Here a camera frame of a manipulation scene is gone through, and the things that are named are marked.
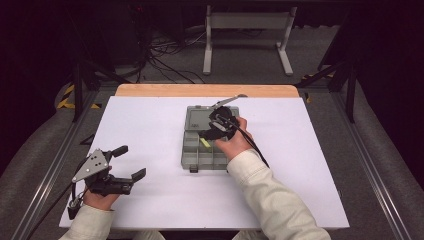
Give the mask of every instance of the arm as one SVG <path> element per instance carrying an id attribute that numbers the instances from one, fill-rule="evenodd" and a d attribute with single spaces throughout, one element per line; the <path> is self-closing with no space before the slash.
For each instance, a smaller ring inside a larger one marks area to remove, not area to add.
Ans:
<path id="1" fill-rule="evenodd" d="M 103 197 L 88 190 L 84 196 L 84 206 L 78 211 L 71 228 L 60 240 L 106 239 L 114 216 L 111 206 L 118 197 L 119 195 L 116 194 Z"/>
<path id="2" fill-rule="evenodd" d="M 240 128 L 246 131 L 246 120 L 237 120 Z M 330 239 L 324 229 L 316 226 L 300 197 L 273 177 L 272 171 L 239 131 L 227 142 L 216 140 L 216 145 L 231 159 L 228 172 L 240 185 L 269 239 Z"/>

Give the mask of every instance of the white tabletop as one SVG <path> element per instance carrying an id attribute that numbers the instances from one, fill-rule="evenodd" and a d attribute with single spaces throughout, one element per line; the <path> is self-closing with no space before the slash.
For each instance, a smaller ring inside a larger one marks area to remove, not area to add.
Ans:
<path id="1" fill-rule="evenodd" d="M 225 170 L 189 173 L 181 167 L 187 106 L 223 98 L 111 97 L 90 153 L 128 145 L 111 174 L 130 178 L 147 168 L 130 195 L 114 204 L 117 229 L 259 229 L 241 190 Z M 301 98 L 240 98 L 240 116 L 275 177 L 297 192 L 327 229 L 349 227 L 331 173 Z M 83 181 L 77 189 L 83 189 Z M 61 227 L 71 221 L 65 209 Z"/>

